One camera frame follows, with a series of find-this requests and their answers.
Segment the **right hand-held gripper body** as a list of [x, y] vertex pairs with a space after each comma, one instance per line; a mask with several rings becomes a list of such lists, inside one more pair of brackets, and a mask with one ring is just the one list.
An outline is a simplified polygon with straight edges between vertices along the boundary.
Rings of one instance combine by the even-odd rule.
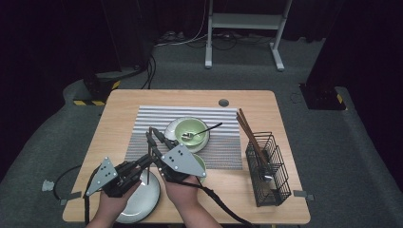
[[177, 145], [163, 154], [158, 167], [168, 181], [181, 182], [189, 176], [207, 177], [193, 155], [186, 146]]

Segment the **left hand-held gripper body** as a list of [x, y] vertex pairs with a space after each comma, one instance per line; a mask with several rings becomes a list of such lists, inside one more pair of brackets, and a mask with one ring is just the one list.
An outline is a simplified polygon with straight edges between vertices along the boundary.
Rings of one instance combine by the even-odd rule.
[[143, 169], [136, 161], [124, 161], [114, 166], [110, 158], [105, 157], [89, 181], [86, 196], [102, 190], [110, 198], [121, 198], [140, 181], [142, 173]]

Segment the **white plate with black rim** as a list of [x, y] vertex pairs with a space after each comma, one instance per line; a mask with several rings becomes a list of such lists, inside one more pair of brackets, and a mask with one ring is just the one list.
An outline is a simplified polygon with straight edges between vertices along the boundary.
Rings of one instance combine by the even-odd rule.
[[136, 223], [148, 217], [157, 206], [161, 194], [161, 186], [157, 177], [150, 172], [149, 184], [146, 185], [146, 170], [141, 174], [141, 185], [127, 202], [124, 211], [117, 221], [123, 224]]
[[[179, 122], [185, 120], [186, 118], [193, 118], [193, 117], [184, 117], [184, 118], [176, 119], [176, 120], [174, 120], [173, 122], [171, 122], [171, 123], [167, 126], [167, 128], [166, 128], [165, 131], [164, 131], [164, 135], [166, 136], [167, 139], [169, 139], [169, 140], [171, 140], [171, 141], [174, 141], [174, 140], [178, 141], [178, 140], [176, 139], [175, 133], [174, 133], [175, 127], [177, 126], [177, 124], [178, 124]], [[209, 134], [208, 132], [206, 132], [206, 133], [207, 133], [207, 140], [206, 140], [205, 142], [202, 142], [201, 144], [196, 145], [196, 146], [187, 146], [187, 145], [186, 145], [186, 147], [187, 147], [192, 153], [198, 153], [199, 151], [203, 150], [203, 149], [207, 146], [208, 141], [209, 141], [209, 139], [210, 139], [210, 134]]]

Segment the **green bowl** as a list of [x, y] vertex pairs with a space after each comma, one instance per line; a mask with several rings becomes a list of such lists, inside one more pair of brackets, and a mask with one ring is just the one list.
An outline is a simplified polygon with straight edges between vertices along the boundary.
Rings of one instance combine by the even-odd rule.
[[[206, 164], [204, 162], [204, 160], [202, 159], [202, 157], [200, 157], [197, 154], [193, 155], [194, 158], [197, 160], [197, 162], [199, 163], [199, 165], [201, 166], [201, 168], [203, 169], [204, 173], [206, 173]], [[206, 177], [201, 177], [199, 178], [200, 182], [203, 183]]]
[[179, 122], [177, 126], [175, 127], [175, 137], [176, 139], [180, 142], [183, 143], [184, 145], [187, 146], [196, 146], [201, 143], [204, 143], [207, 140], [207, 133], [201, 133], [200, 135], [195, 136], [192, 140], [190, 141], [184, 141], [181, 139], [181, 136], [183, 133], [198, 133], [206, 129], [207, 126], [206, 124], [201, 121], [200, 119], [197, 118], [186, 118], [185, 120]]

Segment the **black wire basket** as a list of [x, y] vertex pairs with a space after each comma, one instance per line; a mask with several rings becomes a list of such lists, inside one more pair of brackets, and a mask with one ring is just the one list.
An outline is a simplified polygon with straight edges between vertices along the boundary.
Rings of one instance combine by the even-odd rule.
[[[256, 205], [257, 207], [280, 206], [291, 196], [289, 175], [280, 148], [272, 132], [256, 132], [254, 136], [266, 159], [266, 161], [262, 161], [253, 144], [248, 143], [245, 155]], [[274, 179], [265, 182], [260, 178], [261, 174], [269, 174]]]

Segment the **person's left hand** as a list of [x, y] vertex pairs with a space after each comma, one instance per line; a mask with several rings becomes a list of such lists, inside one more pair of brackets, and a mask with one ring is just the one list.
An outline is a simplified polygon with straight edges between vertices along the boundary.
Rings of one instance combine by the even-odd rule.
[[96, 215], [102, 219], [115, 221], [116, 218], [124, 211], [128, 200], [140, 185], [141, 183], [137, 182], [120, 198], [110, 198], [105, 192], [102, 192], [100, 194], [100, 202]]

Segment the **person's right hand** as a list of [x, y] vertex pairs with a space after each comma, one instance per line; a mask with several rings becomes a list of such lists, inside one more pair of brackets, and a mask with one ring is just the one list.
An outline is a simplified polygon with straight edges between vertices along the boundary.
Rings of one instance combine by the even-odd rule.
[[184, 184], [164, 181], [166, 194], [178, 211], [194, 209], [200, 205], [198, 201], [198, 188], [194, 187], [194, 184], [198, 183], [198, 179], [190, 176], [183, 182]]

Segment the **grey tape strip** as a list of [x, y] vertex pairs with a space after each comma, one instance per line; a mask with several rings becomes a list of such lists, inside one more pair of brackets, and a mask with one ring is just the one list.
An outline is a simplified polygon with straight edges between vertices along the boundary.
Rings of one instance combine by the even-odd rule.
[[74, 193], [69, 194], [66, 198], [60, 199], [59, 202], [60, 202], [60, 205], [64, 206], [64, 205], [67, 205], [67, 203], [70, 200], [79, 199], [81, 197], [82, 197], [82, 192], [81, 191], [74, 192]]
[[315, 201], [315, 196], [312, 194], [308, 194], [303, 190], [293, 190], [293, 194], [295, 197], [304, 198], [307, 201]]

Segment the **striped placemat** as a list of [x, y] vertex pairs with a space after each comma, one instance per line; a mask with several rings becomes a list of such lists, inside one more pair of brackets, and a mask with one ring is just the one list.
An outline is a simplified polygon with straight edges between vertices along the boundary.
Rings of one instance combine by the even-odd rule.
[[208, 169], [242, 169], [240, 129], [236, 120], [236, 108], [141, 105], [137, 114], [128, 148], [126, 161], [135, 161], [147, 153], [145, 132], [152, 126], [164, 133], [176, 119], [194, 117], [208, 127], [221, 123], [210, 131], [207, 146], [196, 153]]

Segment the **black stand base striped tape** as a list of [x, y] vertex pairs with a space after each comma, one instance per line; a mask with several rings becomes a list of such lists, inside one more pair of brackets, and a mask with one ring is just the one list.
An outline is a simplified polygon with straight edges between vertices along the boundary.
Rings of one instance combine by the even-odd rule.
[[136, 76], [143, 71], [139, 68], [125, 67], [122, 71], [109, 71], [85, 76], [86, 92], [73, 99], [75, 105], [105, 105], [110, 93], [117, 89], [122, 79]]

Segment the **dark cabinet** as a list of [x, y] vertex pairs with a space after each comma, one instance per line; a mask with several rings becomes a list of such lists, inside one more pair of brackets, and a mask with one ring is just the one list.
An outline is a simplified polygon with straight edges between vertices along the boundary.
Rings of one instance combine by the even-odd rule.
[[102, 0], [120, 68], [144, 71], [158, 35], [154, 0]]

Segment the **white desk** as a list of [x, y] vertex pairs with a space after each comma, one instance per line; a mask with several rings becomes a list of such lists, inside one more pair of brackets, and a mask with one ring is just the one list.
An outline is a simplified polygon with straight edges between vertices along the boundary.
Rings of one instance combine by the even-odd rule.
[[278, 46], [288, 19], [288, 14], [293, 0], [286, 0], [284, 10], [282, 14], [279, 15], [216, 13], [214, 12], [213, 3], [214, 0], [209, 0], [207, 41], [204, 60], [205, 68], [209, 69], [213, 65], [213, 29], [263, 29], [275, 30], [277, 32], [275, 41], [269, 44], [269, 48], [273, 55], [277, 70], [283, 71], [285, 69], [285, 66], [278, 52]]

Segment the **black stand base yellow tape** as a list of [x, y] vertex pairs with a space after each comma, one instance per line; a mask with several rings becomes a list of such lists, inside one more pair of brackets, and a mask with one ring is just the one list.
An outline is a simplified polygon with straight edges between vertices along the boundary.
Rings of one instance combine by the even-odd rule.
[[299, 89], [309, 109], [314, 110], [345, 110], [346, 105], [334, 88], [320, 90], [315, 86], [300, 84]]

